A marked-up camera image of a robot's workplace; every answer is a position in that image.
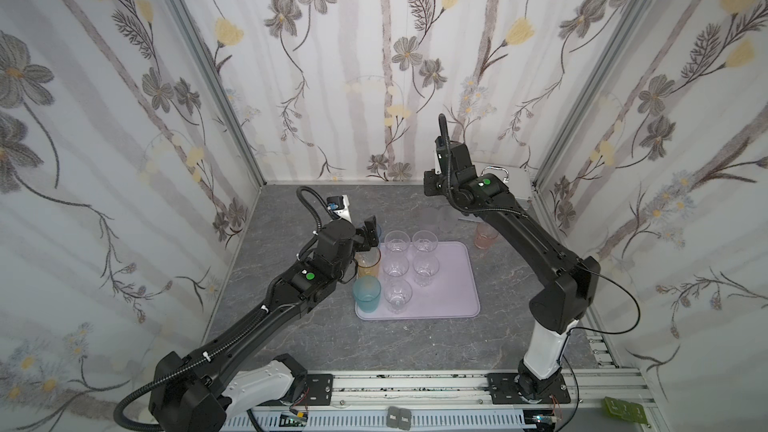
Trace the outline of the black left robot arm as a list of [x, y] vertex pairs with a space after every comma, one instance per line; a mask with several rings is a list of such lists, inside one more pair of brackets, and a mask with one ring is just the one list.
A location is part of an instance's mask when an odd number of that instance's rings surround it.
[[184, 357], [175, 352], [163, 357], [153, 380], [117, 403], [115, 423], [130, 431], [219, 431], [235, 410], [227, 389], [243, 363], [332, 294], [357, 252], [379, 245], [376, 218], [360, 227], [333, 220], [308, 245], [270, 282], [261, 303], [233, 326]]

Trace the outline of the clear tall tumbler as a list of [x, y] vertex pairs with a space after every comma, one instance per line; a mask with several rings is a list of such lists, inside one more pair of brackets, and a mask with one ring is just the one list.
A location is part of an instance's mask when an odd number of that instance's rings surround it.
[[418, 251], [412, 265], [414, 280], [420, 287], [431, 285], [440, 270], [440, 262], [432, 252]]
[[439, 245], [439, 239], [432, 231], [420, 230], [412, 236], [411, 243], [418, 252], [429, 254], [433, 253], [437, 249]]

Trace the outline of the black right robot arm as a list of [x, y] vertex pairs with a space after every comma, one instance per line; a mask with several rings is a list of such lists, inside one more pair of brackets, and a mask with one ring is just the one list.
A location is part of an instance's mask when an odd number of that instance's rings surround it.
[[465, 144], [435, 140], [436, 167], [424, 173], [427, 196], [443, 196], [464, 215], [473, 215], [505, 239], [531, 268], [542, 289], [529, 301], [534, 329], [512, 380], [512, 394], [538, 403], [563, 385], [562, 359], [574, 330], [592, 306], [599, 263], [581, 258], [559, 243], [518, 204], [502, 179], [480, 175]]

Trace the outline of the clear faceted glass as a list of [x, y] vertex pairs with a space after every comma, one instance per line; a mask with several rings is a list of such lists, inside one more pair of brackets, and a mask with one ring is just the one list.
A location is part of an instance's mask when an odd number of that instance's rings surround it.
[[408, 233], [400, 230], [392, 230], [384, 237], [384, 246], [389, 253], [405, 254], [411, 244], [411, 237]]
[[389, 280], [384, 285], [384, 298], [388, 309], [393, 314], [404, 312], [412, 297], [413, 289], [407, 280], [395, 278]]
[[405, 276], [410, 269], [406, 252], [387, 252], [382, 260], [382, 268], [389, 277]]

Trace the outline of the lilac plastic tray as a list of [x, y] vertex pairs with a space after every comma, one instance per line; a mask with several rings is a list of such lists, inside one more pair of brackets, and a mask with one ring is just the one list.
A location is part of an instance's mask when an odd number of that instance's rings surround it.
[[461, 242], [442, 242], [437, 246], [436, 256], [440, 267], [429, 285], [418, 285], [413, 270], [406, 275], [413, 294], [402, 312], [392, 310], [385, 298], [381, 297], [376, 310], [370, 313], [363, 312], [356, 305], [356, 316], [363, 321], [463, 319], [478, 316], [481, 305], [467, 247]]

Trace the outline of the yellow plastic tumbler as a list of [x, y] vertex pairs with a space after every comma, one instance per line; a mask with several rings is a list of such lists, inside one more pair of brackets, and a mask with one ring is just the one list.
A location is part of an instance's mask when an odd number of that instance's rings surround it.
[[357, 252], [355, 255], [357, 262], [358, 277], [379, 277], [381, 251], [379, 248], [371, 248], [369, 251]]

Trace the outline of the teal dotted plastic tumbler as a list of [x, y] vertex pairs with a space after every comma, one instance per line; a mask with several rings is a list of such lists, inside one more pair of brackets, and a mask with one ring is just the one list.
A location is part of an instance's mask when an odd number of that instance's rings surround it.
[[358, 277], [353, 285], [353, 296], [362, 313], [373, 313], [379, 306], [381, 283], [374, 276]]

